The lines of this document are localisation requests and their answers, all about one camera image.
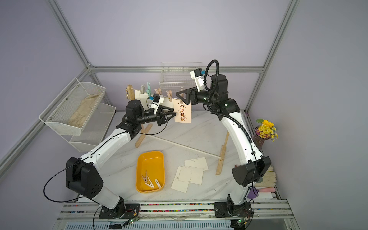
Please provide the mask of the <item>pink chinese text postcard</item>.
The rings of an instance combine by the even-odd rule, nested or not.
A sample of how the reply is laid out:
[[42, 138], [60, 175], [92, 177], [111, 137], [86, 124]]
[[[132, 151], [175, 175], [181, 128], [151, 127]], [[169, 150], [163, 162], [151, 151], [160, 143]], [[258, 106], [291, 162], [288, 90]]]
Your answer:
[[191, 102], [189, 102], [189, 104], [185, 104], [183, 101], [176, 98], [173, 98], [172, 102], [174, 111], [176, 112], [174, 121], [177, 123], [190, 124], [192, 115]]

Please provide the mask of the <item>green postcard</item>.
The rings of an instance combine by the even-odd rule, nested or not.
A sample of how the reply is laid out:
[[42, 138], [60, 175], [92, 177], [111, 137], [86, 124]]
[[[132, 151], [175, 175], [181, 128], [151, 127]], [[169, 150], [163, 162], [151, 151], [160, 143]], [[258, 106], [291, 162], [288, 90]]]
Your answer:
[[182, 166], [179, 173], [179, 181], [202, 185], [204, 170], [192, 166]]

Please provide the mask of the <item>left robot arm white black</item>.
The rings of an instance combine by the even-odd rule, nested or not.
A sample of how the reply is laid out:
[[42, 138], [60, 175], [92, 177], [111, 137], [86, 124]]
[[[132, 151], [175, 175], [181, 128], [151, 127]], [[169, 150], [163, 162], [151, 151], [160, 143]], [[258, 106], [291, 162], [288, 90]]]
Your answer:
[[104, 184], [99, 171], [122, 146], [141, 133], [143, 124], [156, 122], [160, 126], [176, 115], [173, 108], [159, 102], [152, 102], [150, 106], [144, 109], [140, 100], [129, 101], [122, 122], [110, 136], [88, 153], [66, 162], [66, 188], [100, 204], [114, 219], [125, 215], [125, 201]]

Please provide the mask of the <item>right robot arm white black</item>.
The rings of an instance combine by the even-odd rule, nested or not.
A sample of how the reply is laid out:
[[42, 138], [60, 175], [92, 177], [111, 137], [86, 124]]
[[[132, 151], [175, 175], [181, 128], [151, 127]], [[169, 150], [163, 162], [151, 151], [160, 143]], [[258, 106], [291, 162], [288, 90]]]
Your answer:
[[256, 192], [255, 184], [271, 166], [269, 157], [263, 156], [245, 125], [245, 117], [237, 102], [229, 97], [228, 80], [220, 74], [219, 62], [214, 59], [206, 67], [192, 71], [196, 86], [176, 93], [185, 104], [203, 104], [225, 126], [238, 152], [240, 165], [232, 169], [237, 186], [228, 194], [227, 213], [232, 217], [252, 216], [252, 205], [247, 201], [250, 192]]

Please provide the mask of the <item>white clothespin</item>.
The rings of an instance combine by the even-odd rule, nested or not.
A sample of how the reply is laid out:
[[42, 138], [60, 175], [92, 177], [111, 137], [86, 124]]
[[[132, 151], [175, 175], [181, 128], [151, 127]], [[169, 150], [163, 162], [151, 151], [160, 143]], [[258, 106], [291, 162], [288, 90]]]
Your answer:
[[148, 176], [146, 176], [146, 177], [142, 176], [142, 179], [143, 179], [145, 185], [147, 185], [150, 188], [154, 188], [154, 184], [152, 183], [152, 181], [150, 180], [150, 178]]
[[158, 181], [158, 179], [155, 179], [155, 183], [156, 183], [156, 185], [157, 185], [157, 187], [160, 189], [162, 186], [161, 186], [161, 184], [160, 184], [160, 182]]

